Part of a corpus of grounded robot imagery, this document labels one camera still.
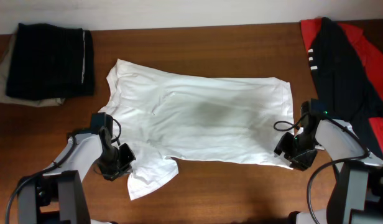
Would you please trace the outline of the white graphic t-shirt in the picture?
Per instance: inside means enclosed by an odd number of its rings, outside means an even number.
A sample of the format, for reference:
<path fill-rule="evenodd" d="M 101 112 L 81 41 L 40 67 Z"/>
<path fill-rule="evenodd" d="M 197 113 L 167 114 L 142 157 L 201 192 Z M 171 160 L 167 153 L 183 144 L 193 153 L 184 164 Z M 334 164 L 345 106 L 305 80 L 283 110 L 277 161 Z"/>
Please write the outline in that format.
<path fill-rule="evenodd" d="M 177 159 L 289 168 L 274 149 L 276 121 L 293 121 L 288 82 L 278 78 L 205 78 L 118 60 L 107 76 L 103 112 L 116 119 L 133 153 L 131 200 L 178 174 Z"/>

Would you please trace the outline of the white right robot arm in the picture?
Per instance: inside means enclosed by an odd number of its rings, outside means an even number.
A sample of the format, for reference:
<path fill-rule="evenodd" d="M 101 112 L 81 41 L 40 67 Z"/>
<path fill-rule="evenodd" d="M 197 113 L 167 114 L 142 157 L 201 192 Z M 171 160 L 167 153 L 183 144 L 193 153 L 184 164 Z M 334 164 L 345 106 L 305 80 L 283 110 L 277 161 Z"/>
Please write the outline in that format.
<path fill-rule="evenodd" d="M 315 170 L 307 184 L 307 212 L 292 212 L 288 223 L 383 223 L 383 160 L 375 156 L 338 119 L 301 117 L 283 129 L 274 152 L 291 167 L 308 169 L 322 146 L 331 161 Z M 325 209 L 314 210 L 311 188 L 324 169 L 332 167 L 336 183 Z"/>

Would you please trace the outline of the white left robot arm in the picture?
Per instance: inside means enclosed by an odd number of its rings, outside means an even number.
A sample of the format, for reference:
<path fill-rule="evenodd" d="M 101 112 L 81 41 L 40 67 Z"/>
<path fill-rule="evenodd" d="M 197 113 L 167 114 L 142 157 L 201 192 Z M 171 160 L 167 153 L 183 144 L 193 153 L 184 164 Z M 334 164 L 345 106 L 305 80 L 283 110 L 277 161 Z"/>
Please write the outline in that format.
<path fill-rule="evenodd" d="M 19 223 L 92 223 L 82 181 L 93 164 L 105 180 L 132 170 L 136 159 L 124 143 L 113 146 L 107 128 L 72 133 L 66 148 L 42 171 L 23 177 L 14 191 Z"/>

